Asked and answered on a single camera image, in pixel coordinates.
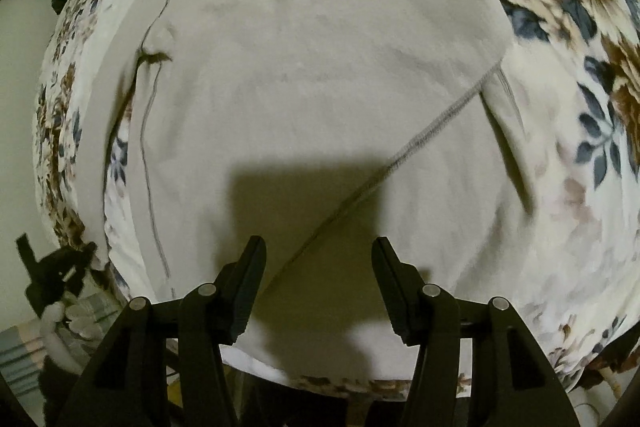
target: black device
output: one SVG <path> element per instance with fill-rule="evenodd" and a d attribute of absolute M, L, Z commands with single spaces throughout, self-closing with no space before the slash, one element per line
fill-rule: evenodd
<path fill-rule="evenodd" d="M 474 342 L 468 427 L 578 427 L 553 368 L 509 301 L 464 301 L 425 284 L 385 237 L 373 243 L 371 261 L 394 331 L 407 346 L 420 346 L 400 427 L 452 426 L 462 338 Z M 133 299 L 73 387 L 56 427 L 168 427 L 165 341 L 170 338 L 179 339 L 174 365 L 179 365 L 184 423 L 237 427 L 218 344 L 233 344 L 246 328 L 265 263 L 266 245 L 254 236 L 215 282 L 183 299 L 154 305 Z M 4 425 L 33 427 L 2 383 Z M 636 377 L 630 391 L 639 384 Z M 607 427 L 636 424 L 637 401 L 620 402 L 623 409 L 616 406 Z"/>

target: floral bedsheet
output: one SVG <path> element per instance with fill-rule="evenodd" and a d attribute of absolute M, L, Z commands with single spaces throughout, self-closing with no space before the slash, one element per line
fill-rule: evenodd
<path fill-rule="evenodd" d="M 118 24 L 133 0 L 69 0 L 47 49 L 36 117 L 34 121 L 34 166 L 38 202 L 43 220 L 60 245 L 81 244 L 82 221 L 76 211 L 74 166 L 81 142 L 82 117 L 95 68 L 100 63 Z M 619 179 L 619 193 L 603 200 L 628 206 L 625 198 L 637 194 L 640 164 L 640 5 L 638 0 L 500 0 L 511 20 L 514 35 L 523 42 L 537 41 L 552 46 L 581 64 L 592 82 L 578 83 L 585 111 L 576 114 L 586 138 L 569 153 L 570 161 L 588 168 L 591 186 L 575 180 L 565 182 L 564 204 L 575 208 L 575 219 L 585 212 L 585 198 L 596 190 L 609 190 L 607 177 Z M 105 231 L 116 267 L 115 280 L 125 298 L 144 293 L 146 280 L 142 255 L 132 225 L 127 192 L 127 147 L 131 98 L 113 134 L 106 169 Z M 640 251 L 640 214 L 635 223 L 635 243 L 629 261 Z M 104 268 L 107 259 L 95 259 Z M 616 316 L 606 327 L 583 331 L 582 317 L 571 315 L 557 325 L 553 340 L 545 345 L 558 377 L 569 388 L 585 367 L 612 340 L 640 319 L 635 302 L 617 303 Z M 223 358 L 237 359 L 241 353 Z M 406 399 L 408 381 L 330 381 L 326 378 L 290 379 L 255 361 L 242 362 L 252 373 L 300 389 L 339 397 L 352 393 L 374 399 Z M 470 391 L 471 375 L 460 372 L 458 392 Z"/>

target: silver screw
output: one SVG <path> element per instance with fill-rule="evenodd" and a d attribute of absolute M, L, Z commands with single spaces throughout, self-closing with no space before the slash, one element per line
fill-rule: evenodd
<path fill-rule="evenodd" d="M 204 283 L 200 288 L 198 288 L 198 293 L 203 297 L 210 297 L 217 291 L 216 285 L 210 282 Z"/>
<path fill-rule="evenodd" d="M 498 308 L 501 311 L 505 311 L 506 309 L 509 308 L 509 301 L 507 299 L 505 299 L 504 297 L 496 297 L 493 301 L 492 301 L 494 307 Z"/>
<path fill-rule="evenodd" d="M 146 306 L 146 299 L 144 297 L 136 297 L 129 303 L 129 308 L 139 312 Z"/>
<path fill-rule="evenodd" d="M 428 297 L 437 297 L 440 295 L 440 287 L 435 284 L 425 284 L 422 287 L 422 293 Z"/>

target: plaid fabric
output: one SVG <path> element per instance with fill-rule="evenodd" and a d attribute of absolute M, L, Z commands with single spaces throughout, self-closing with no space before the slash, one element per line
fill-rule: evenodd
<path fill-rule="evenodd" d="M 100 292 L 78 305 L 95 319 L 102 333 L 106 333 L 120 313 L 120 306 L 107 293 Z M 79 342 L 70 331 L 60 337 L 65 344 Z M 40 321 L 33 319 L 0 332 L 0 372 L 16 397 L 38 388 L 38 374 L 47 352 L 40 336 Z"/>

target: white wall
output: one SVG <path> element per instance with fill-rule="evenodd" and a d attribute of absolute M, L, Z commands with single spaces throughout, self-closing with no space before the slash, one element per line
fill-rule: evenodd
<path fill-rule="evenodd" d="M 51 0 L 0 0 L 0 331 L 35 315 L 15 248 L 26 232 L 40 258 L 53 250 L 35 204 L 31 116 L 44 51 L 56 24 Z"/>

